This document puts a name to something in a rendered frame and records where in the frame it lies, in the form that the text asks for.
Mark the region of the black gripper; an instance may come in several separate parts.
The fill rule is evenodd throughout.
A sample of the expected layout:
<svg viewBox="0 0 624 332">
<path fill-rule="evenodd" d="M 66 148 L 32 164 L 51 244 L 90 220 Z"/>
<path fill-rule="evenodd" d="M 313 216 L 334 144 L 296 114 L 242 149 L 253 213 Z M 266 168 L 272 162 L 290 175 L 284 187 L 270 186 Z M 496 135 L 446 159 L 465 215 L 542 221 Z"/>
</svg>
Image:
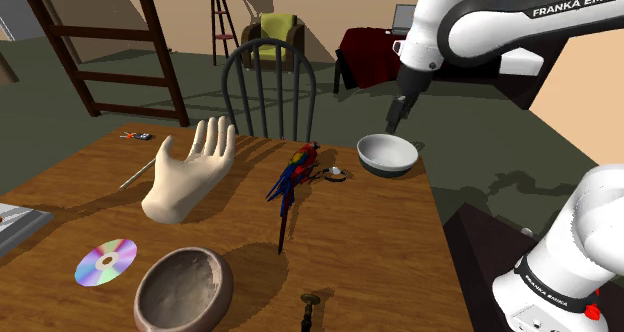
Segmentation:
<svg viewBox="0 0 624 332">
<path fill-rule="evenodd" d="M 386 132 L 394 134 L 401 119 L 409 117 L 419 95 L 426 91 L 433 77 L 432 71 L 418 71 L 401 66 L 398 71 L 397 83 L 401 96 L 395 97 L 389 107 L 386 121 Z"/>
</svg>

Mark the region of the white bowl with dark base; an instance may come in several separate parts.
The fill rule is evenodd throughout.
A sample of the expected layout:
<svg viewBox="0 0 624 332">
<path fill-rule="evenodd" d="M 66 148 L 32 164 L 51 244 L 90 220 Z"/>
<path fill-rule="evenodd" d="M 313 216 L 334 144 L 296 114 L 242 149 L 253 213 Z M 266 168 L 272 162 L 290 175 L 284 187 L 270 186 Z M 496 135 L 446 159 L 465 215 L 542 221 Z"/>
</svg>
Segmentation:
<svg viewBox="0 0 624 332">
<path fill-rule="evenodd" d="M 384 178 L 408 173 L 419 158 L 417 148 L 409 141 L 390 134 L 371 134 L 357 143 L 361 165 L 370 173 Z"/>
</svg>

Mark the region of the dark red table with laptop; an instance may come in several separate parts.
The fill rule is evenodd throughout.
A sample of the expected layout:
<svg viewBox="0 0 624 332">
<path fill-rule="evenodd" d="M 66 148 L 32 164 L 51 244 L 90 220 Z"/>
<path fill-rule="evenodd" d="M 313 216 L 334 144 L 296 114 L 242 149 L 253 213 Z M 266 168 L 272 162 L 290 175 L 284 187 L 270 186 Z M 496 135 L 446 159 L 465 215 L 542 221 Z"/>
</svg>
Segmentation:
<svg viewBox="0 0 624 332">
<path fill-rule="evenodd" d="M 371 27 L 348 29 L 336 50 L 335 78 L 342 79 L 347 89 L 365 89 L 394 81 L 400 61 L 392 51 L 392 45 L 396 40 L 405 38 L 412 24 L 414 9 L 411 4 L 398 4 L 390 30 Z M 566 43 L 565 39 L 558 39 L 525 47 L 544 59 L 536 76 L 500 73 L 499 70 L 509 59 L 499 57 L 473 68 L 461 68 L 445 62 L 433 78 L 437 81 L 493 85 L 518 107 L 528 110 Z"/>
</svg>

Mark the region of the red blue parrot figure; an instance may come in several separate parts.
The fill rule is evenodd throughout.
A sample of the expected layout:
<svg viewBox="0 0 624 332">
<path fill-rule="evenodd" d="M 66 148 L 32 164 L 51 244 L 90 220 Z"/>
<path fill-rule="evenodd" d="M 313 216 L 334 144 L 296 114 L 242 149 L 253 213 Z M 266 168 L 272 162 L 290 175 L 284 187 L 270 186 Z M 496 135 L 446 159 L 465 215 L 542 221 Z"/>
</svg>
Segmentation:
<svg viewBox="0 0 624 332">
<path fill-rule="evenodd" d="M 316 141 L 312 141 L 307 142 L 298 149 L 289 160 L 278 181 L 266 195 L 267 201 L 273 200 L 278 195 L 282 196 L 278 253 L 281 253 L 283 250 L 288 211 L 294 202 L 294 189 L 297 185 L 307 180 L 312 180 L 310 174 L 312 170 L 319 165 L 316 161 L 317 150 L 319 148 L 320 144 Z"/>
</svg>

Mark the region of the dark spindle-back chair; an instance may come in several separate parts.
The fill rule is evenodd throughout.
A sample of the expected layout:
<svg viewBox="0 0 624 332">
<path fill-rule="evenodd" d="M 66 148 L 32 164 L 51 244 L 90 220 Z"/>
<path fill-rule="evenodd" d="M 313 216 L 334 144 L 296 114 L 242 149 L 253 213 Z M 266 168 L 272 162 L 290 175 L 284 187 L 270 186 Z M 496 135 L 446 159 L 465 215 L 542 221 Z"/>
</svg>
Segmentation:
<svg viewBox="0 0 624 332">
<path fill-rule="evenodd" d="M 253 39 L 230 54 L 221 74 L 228 121 L 240 134 L 312 140 L 317 81 L 305 55 L 272 38 Z"/>
</svg>

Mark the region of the wooden table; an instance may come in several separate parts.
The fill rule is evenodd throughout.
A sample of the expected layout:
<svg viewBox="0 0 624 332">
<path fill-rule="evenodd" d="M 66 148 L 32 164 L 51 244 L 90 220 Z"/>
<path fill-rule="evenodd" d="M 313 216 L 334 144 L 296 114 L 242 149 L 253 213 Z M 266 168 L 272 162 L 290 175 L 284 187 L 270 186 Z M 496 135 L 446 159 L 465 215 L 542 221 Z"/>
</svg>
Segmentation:
<svg viewBox="0 0 624 332">
<path fill-rule="evenodd" d="M 385 179 L 364 170 L 356 150 L 324 146 L 322 164 L 350 176 L 298 187 L 278 253 L 280 204 L 265 196 L 297 144 L 240 137 L 227 177 L 185 222 L 164 225 L 140 206 L 151 171 L 118 188 L 167 136 L 184 158 L 191 130 L 129 123 L 2 196 L 54 218 L 0 259 L 0 332 L 136 332 L 142 278 L 190 246 L 221 254 L 233 272 L 232 302 L 214 332 L 300 332 L 304 293 L 321 298 L 311 332 L 473 332 L 422 164 Z M 133 263 L 108 283 L 79 285 L 82 258 L 115 239 L 137 245 Z"/>
</svg>

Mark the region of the dark robot stand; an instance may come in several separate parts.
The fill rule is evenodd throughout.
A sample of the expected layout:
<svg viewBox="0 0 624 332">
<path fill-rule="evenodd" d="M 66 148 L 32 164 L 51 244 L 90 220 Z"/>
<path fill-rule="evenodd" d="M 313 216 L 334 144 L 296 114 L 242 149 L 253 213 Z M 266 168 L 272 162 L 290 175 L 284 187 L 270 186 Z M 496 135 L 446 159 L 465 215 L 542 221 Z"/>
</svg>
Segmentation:
<svg viewBox="0 0 624 332">
<path fill-rule="evenodd" d="M 443 230 L 474 332 L 512 332 L 494 299 L 492 283 L 537 241 L 468 203 Z"/>
</svg>

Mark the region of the dark red coat stand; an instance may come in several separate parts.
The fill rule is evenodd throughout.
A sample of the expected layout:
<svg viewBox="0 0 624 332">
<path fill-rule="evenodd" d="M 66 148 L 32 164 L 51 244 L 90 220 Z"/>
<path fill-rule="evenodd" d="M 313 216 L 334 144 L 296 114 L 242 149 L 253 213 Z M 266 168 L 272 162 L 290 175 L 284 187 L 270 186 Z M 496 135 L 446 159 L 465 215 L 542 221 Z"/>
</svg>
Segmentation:
<svg viewBox="0 0 624 332">
<path fill-rule="evenodd" d="M 229 6 L 226 0 L 210 0 L 211 10 L 211 43 L 213 64 L 217 63 L 217 42 L 223 44 L 225 58 L 230 55 L 228 42 L 232 41 L 236 48 L 239 47 L 239 40 L 231 18 Z"/>
</svg>

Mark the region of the dark candle holder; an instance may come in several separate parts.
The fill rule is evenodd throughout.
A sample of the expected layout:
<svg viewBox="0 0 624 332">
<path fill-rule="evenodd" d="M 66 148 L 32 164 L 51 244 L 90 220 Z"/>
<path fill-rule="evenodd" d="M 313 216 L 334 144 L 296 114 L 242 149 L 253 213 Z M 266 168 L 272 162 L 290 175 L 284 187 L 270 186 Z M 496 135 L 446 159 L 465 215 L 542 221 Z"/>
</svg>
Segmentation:
<svg viewBox="0 0 624 332">
<path fill-rule="evenodd" d="M 313 307 L 321 302 L 321 299 L 312 293 L 304 293 L 300 296 L 305 303 L 304 315 L 301 321 L 301 332 L 310 332 L 312 327 Z"/>
</svg>

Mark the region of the cream hand sculpture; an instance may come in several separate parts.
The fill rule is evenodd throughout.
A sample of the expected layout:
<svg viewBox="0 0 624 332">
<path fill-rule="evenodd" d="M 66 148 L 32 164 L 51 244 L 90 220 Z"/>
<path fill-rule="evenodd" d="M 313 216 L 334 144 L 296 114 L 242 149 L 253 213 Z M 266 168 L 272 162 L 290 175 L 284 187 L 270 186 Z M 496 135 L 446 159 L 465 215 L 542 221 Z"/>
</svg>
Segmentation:
<svg viewBox="0 0 624 332">
<path fill-rule="evenodd" d="M 236 151 L 235 126 L 225 116 L 200 121 L 183 161 L 171 156 L 173 143 L 172 136 L 161 143 L 152 188 L 141 201 L 144 214 L 164 224 L 183 221 L 228 174 Z"/>
</svg>

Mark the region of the grey pen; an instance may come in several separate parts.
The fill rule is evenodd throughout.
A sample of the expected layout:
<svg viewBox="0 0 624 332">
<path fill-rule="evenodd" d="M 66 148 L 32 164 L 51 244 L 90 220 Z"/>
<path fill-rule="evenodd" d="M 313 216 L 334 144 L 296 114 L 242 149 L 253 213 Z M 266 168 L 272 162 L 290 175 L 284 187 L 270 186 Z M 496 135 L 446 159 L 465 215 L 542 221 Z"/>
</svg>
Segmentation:
<svg viewBox="0 0 624 332">
<path fill-rule="evenodd" d="M 134 181 L 136 181 L 142 174 L 144 174 L 147 170 L 149 170 L 156 163 L 156 159 L 152 159 L 145 166 L 143 166 L 140 170 L 138 170 L 135 174 L 133 174 L 128 180 L 126 180 L 119 188 L 118 191 L 122 191 L 130 186 Z"/>
</svg>

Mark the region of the brown clay bowl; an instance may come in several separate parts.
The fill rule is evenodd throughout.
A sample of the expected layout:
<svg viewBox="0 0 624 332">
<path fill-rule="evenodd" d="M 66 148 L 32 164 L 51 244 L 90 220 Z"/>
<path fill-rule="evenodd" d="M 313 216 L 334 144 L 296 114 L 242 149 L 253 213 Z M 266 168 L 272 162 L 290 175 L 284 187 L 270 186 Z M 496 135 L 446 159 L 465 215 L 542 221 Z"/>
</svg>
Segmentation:
<svg viewBox="0 0 624 332">
<path fill-rule="evenodd" d="M 138 332 L 211 332 L 226 315 L 234 291 L 228 262 L 203 247 L 174 250 L 158 260 L 137 288 Z"/>
</svg>

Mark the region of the brown wooden ladder shelf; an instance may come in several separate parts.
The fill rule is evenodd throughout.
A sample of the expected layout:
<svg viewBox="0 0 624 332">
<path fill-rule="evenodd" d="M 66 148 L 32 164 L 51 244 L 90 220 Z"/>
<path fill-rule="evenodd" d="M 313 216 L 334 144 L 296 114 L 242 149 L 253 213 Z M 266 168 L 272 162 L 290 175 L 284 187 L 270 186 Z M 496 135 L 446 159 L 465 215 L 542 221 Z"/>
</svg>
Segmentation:
<svg viewBox="0 0 624 332">
<path fill-rule="evenodd" d="M 147 21 L 148 28 L 146 30 L 57 25 L 45 8 L 43 0 L 27 0 L 27 2 L 90 116 L 97 117 L 101 112 L 106 111 L 170 118 L 177 120 L 182 127 L 190 125 L 154 0 L 139 0 Z M 65 37 L 151 42 L 154 45 L 163 75 L 150 77 L 81 71 L 70 57 L 70 53 L 63 42 Z M 163 87 L 169 91 L 174 108 L 164 110 L 99 103 L 93 99 L 86 85 L 88 81 Z"/>
</svg>

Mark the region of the shiny compact disc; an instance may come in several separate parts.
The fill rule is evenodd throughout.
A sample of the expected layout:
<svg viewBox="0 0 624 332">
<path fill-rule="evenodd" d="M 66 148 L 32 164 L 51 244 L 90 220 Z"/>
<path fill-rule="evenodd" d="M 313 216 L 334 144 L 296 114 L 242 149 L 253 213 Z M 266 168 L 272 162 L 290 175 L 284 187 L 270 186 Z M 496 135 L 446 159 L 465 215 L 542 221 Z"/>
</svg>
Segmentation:
<svg viewBox="0 0 624 332">
<path fill-rule="evenodd" d="M 85 287 L 110 282 L 134 261 L 137 245 L 129 239 L 115 239 L 95 247 L 77 265 L 75 281 Z"/>
</svg>

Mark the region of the grey flat box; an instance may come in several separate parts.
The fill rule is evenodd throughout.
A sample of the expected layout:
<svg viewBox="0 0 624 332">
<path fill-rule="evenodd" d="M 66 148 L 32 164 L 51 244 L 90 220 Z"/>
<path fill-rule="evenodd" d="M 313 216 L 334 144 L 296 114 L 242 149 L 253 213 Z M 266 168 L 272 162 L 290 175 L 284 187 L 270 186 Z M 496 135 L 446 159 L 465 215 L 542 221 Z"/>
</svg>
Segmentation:
<svg viewBox="0 0 624 332">
<path fill-rule="evenodd" d="M 50 212 L 0 203 L 0 258 L 53 218 Z"/>
</svg>

